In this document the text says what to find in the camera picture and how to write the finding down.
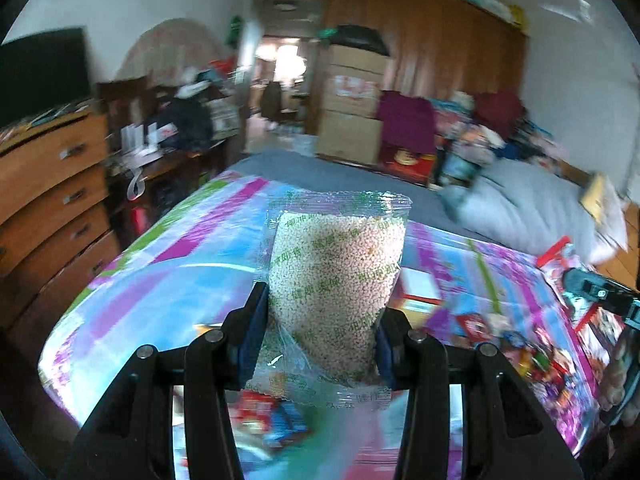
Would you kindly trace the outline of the right hand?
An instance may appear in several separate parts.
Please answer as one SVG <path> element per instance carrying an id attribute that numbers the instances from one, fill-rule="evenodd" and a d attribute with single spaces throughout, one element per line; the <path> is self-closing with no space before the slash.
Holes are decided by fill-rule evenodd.
<path id="1" fill-rule="evenodd" d="M 598 389 L 598 403 L 602 411 L 609 411 L 623 401 L 628 366 L 624 359 L 632 355 L 629 345 L 634 340 L 634 330 L 626 327 L 616 342 L 610 362 L 605 367 Z M 624 407 L 620 420 L 626 427 L 631 427 L 639 416 L 639 389 Z"/>

